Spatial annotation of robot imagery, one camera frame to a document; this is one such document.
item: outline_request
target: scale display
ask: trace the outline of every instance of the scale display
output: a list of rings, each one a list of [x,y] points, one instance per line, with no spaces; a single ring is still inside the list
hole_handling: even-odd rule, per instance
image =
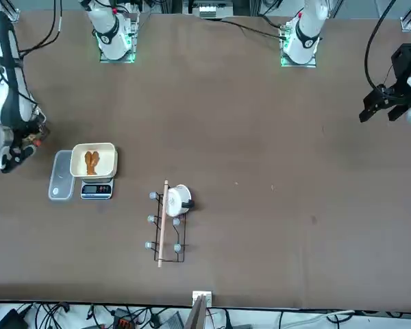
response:
[[[112,188],[114,180],[103,184],[89,184],[82,182],[81,198],[82,199],[110,199],[112,196]]]

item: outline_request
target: wooden dowel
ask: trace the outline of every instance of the wooden dowel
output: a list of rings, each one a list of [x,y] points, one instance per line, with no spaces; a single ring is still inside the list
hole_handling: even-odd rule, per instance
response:
[[[166,205],[167,205],[167,190],[169,188],[169,181],[164,181],[163,192],[163,210],[162,210],[162,228],[160,230],[160,248],[158,248],[158,267],[162,266],[163,249],[164,249],[164,228],[166,227]]]

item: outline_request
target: floor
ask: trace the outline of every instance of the floor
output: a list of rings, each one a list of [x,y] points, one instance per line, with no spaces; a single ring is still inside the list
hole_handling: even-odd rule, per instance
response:
[[[6,315],[6,313],[12,309],[18,309],[21,307],[20,311],[25,308],[23,304],[0,304],[0,320]],[[109,306],[110,310],[116,310],[118,306]],[[29,329],[35,329],[35,313],[38,305],[33,306],[25,317],[25,321],[29,324]],[[64,311],[58,314],[55,318],[57,319],[58,323],[67,329],[80,329],[80,328],[94,328],[95,322],[94,319],[87,320],[87,312],[89,310],[89,305],[72,305],[70,311],[66,314]],[[141,309],[141,307],[130,307],[130,311],[133,313],[136,310]],[[162,310],[161,308],[153,308],[153,313]],[[165,310],[160,315],[160,321],[164,323],[168,320],[172,315],[176,312],[179,312],[182,322],[185,324],[188,318],[190,309],[188,308],[169,308]],[[237,326],[243,325],[251,325],[253,329],[278,329],[279,317],[281,312],[269,310],[228,310],[229,318],[233,327],[236,329]],[[45,316],[45,312],[42,310],[38,314],[38,327],[40,327],[40,323]],[[213,317],[213,323],[210,321],[210,317],[206,317],[204,329],[213,329],[213,328],[221,328],[225,326],[225,312],[222,309],[210,309],[210,314]],[[285,312],[282,317],[282,325],[281,328],[290,328],[287,324],[295,323],[297,321],[304,321],[311,319],[313,317],[318,316],[317,313],[293,313],[291,310],[290,312]],[[95,316],[97,318],[97,322],[99,325],[106,324],[109,326],[112,324],[112,317],[111,315],[103,309],[102,306],[95,307]],[[140,322],[144,320],[142,315],[139,317]],[[336,327],[335,324],[331,324],[326,320],[326,318],[319,319],[318,321],[307,324],[305,326],[295,326],[295,328],[304,328],[304,329],[334,329],[334,328],[345,328],[345,329],[395,329],[395,328],[402,328],[402,329],[411,329],[411,319],[394,319],[390,317],[375,317],[375,316],[353,316],[349,321],[342,323],[339,327]],[[144,329],[144,326],[136,326],[136,328]],[[164,329],[172,329],[169,326],[163,325],[162,328]]]

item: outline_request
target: white cup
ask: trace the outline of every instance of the white cup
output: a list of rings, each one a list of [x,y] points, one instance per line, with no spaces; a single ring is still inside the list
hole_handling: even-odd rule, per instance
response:
[[[194,206],[192,194],[185,185],[177,185],[168,191],[166,214],[171,217],[188,212]]]

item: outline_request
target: table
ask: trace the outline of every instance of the table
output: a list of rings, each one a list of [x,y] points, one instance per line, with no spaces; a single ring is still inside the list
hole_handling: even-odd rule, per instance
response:
[[[261,19],[238,19],[273,32]],[[24,13],[20,48],[51,13]],[[317,69],[281,68],[278,42],[191,16],[152,14],[135,64],[99,64],[85,12],[25,62],[52,134],[0,174],[0,298],[411,310],[411,125],[359,123],[373,20],[326,22]],[[381,27],[382,82],[408,35]],[[53,157],[77,143],[119,149],[108,202],[47,197]],[[148,192],[194,191],[186,262],[157,268]]]

